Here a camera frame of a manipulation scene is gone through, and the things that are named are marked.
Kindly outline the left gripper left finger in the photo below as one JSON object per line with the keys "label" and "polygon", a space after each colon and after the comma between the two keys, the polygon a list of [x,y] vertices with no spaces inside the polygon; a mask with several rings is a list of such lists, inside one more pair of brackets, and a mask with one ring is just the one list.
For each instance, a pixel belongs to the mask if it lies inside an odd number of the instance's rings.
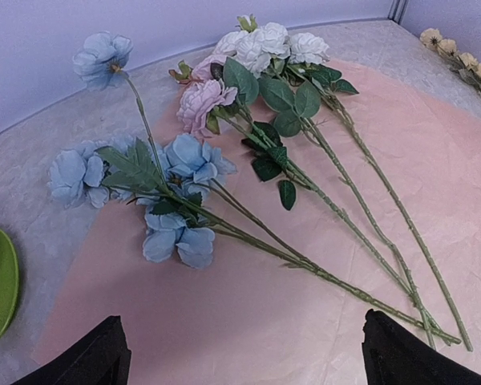
{"label": "left gripper left finger", "polygon": [[109,316],[78,342],[36,371],[20,385],[126,384],[131,350],[121,317]]}

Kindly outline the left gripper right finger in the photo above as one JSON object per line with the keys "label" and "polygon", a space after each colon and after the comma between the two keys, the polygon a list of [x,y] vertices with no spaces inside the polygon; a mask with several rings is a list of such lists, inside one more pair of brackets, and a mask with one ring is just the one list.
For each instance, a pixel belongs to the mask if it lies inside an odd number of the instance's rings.
{"label": "left gripper right finger", "polygon": [[369,310],[362,354],[369,385],[481,385],[481,375],[441,355],[385,313]]}

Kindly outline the pink wrapping paper sheet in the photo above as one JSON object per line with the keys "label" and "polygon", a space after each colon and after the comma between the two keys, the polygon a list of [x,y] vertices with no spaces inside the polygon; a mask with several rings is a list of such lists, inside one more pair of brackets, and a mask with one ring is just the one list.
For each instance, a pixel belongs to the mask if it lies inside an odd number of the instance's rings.
{"label": "pink wrapping paper sheet", "polygon": [[[470,336],[436,347],[481,374],[481,120],[367,67],[335,61],[358,89],[343,103],[422,235]],[[237,166],[233,195],[259,228],[217,196],[207,206],[297,251],[410,315],[404,292],[314,193],[282,207],[235,132],[212,140]],[[369,305],[244,242],[219,236],[206,269],[143,258],[143,209],[101,209],[32,354],[47,363],[110,315],[121,317],[132,384],[363,384]]]}

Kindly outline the blue fake flower stem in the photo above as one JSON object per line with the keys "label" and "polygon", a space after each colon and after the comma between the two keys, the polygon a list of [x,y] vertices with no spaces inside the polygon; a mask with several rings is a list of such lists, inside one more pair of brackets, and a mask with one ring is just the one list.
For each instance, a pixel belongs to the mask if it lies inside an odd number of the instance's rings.
{"label": "blue fake flower stem", "polygon": [[[204,129],[189,132],[180,118],[181,100],[182,96],[176,116],[184,131],[166,145],[157,144],[152,136],[146,140],[126,137],[86,141],[61,151],[49,170],[52,198],[66,207],[88,202],[102,208],[111,200],[142,205],[147,226],[143,256],[148,261],[160,263],[178,255],[185,265],[203,269],[212,263],[217,235],[235,238],[280,258],[287,268],[306,270],[423,330],[420,314],[413,318],[334,277],[275,233],[270,234],[269,241],[262,241],[207,209],[205,200],[216,195],[255,225],[261,225],[261,220],[225,188],[225,180],[236,172],[236,165],[220,148],[209,144],[208,138],[219,134]],[[223,127],[231,127],[224,121],[219,125],[220,132]],[[454,337],[443,330],[436,338],[447,344],[467,341],[465,334]]]}

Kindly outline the pink fake rose stem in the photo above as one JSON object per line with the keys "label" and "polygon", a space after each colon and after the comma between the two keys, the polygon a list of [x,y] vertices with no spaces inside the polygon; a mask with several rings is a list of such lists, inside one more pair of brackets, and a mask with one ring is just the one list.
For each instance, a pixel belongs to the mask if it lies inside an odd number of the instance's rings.
{"label": "pink fake rose stem", "polygon": [[[218,135],[220,121],[235,128],[243,136],[242,144],[253,151],[252,167],[260,180],[272,180],[282,173],[287,176],[278,185],[281,203],[287,209],[295,203],[297,185],[316,193],[408,295],[420,313],[419,325],[425,330],[430,347],[434,347],[434,337],[440,334],[441,328],[423,305],[408,265],[398,247],[378,225],[358,187],[313,121],[322,102],[327,102],[330,110],[344,113],[335,91],[356,93],[341,72],[322,64],[291,64],[276,59],[269,62],[261,77],[256,77],[235,59],[219,55],[207,57],[195,68],[180,62],[178,70],[170,70],[169,75],[186,87],[180,118],[188,131],[204,129]],[[329,157],[376,235],[394,255],[403,275],[388,263],[348,213],[287,155],[282,138],[298,134],[303,134]]]}

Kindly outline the yellow fake flower stem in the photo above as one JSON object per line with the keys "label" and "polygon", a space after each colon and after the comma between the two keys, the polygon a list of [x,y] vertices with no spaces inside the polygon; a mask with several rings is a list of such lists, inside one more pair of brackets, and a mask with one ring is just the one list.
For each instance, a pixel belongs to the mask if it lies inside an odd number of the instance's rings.
{"label": "yellow fake flower stem", "polygon": [[435,52],[465,84],[481,97],[481,62],[469,52],[460,52],[454,39],[444,38],[439,29],[428,28],[419,35],[424,47]]}

